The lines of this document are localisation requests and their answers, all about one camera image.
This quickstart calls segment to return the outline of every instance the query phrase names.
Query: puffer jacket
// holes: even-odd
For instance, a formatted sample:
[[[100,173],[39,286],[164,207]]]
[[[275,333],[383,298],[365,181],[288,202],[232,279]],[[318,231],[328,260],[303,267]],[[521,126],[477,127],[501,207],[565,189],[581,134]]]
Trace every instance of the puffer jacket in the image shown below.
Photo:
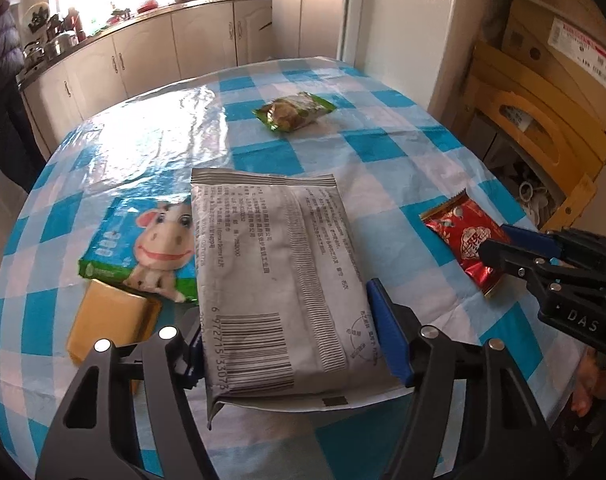
[[[0,7],[0,90],[22,70],[20,35],[6,0]]]

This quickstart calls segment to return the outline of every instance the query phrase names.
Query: cow eye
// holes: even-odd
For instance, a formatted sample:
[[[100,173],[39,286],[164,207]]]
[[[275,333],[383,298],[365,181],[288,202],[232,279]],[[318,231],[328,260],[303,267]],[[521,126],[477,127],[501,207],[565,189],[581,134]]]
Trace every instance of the cow eye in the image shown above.
[[[183,227],[192,227],[192,216],[190,215],[182,215],[179,218],[179,224]]]

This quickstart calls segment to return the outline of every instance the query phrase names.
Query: red package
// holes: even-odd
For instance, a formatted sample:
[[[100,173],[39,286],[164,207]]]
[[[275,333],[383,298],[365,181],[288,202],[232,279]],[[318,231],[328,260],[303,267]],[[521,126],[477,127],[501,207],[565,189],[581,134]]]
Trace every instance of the red package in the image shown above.
[[[465,273],[488,293],[502,276],[500,270],[483,265],[478,246],[488,238],[510,243],[509,237],[479,205],[462,190],[455,197],[420,215],[423,223],[452,249]]]

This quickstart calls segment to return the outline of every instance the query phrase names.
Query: cartoon cow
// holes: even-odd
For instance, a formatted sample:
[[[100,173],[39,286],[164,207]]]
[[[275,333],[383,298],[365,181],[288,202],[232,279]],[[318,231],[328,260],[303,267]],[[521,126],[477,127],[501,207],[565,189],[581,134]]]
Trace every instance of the cartoon cow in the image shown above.
[[[136,225],[145,229],[134,243],[138,265],[123,284],[185,301],[176,290],[174,271],[185,266],[194,253],[190,203],[159,202],[155,209],[141,213]]]

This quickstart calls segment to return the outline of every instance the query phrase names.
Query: cow ear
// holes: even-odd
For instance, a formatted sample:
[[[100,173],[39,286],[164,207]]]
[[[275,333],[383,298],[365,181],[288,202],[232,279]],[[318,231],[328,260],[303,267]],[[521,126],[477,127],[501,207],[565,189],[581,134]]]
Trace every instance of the cow ear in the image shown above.
[[[144,213],[138,215],[138,218],[136,218],[136,225],[139,227],[147,227],[157,214],[158,209],[148,209]]]

